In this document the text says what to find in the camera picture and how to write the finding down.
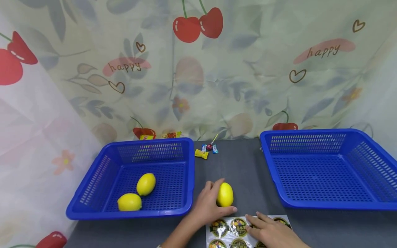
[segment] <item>blue basket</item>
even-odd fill
[[[137,193],[145,173],[156,186],[140,211],[121,212],[117,200]],[[114,142],[98,154],[66,210],[70,219],[120,219],[183,215],[193,202],[195,161],[189,138]]]
[[[397,210],[397,161],[362,131],[265,131],[260,140],[285,207]]]

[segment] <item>yellow candy wrapper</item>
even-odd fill
[[[162,138],[179,138],[181,136],[182,132],[173,132],[173,133],[164,133],[162,135]]]
[[[153,135],[141,135],[141,138],[139,140],[152,140],[154,139]]]
[[[208,157],[208,152],[202,152],[199,149],[196,149],[195,157],[204,158],[206,160]]]

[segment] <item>curtain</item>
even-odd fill
[[[113,141],[352,127],[397,155],[392,122],[379,122],[393,106],[396,11],[391,0],[3,1],[0,247],[62,247],[66,206]]]

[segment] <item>table surface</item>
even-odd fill
[[[201,149],[204,142],[195,142]],[[396,247],[397,212],[285,209],[269,174],[259,139],[220,140],[219,153],[207,160],[195,159],[194,199],[206,181],[226,178],[234,191],[238,212],[255,215],[287,214],[293,230],[309,246]],[[157,247],[177,226],[181,217],[79,221],[65,248]],[[191,239],[188,248],[205,248],[205,229]]]

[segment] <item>lemon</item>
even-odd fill
[[[222,183],[216,199],[217,203],[221,207],[228,207],[233,204],[233,189],[230,184]]]
[[[156,178],[153,173],[146,173],[139,179],[137,183],[137,192],[140,196],[150,194],[156,185]]]
[[[137,211],[142,208],[141,197],[132,193],[122,195],[117,200],[117,204],[120,211]]]

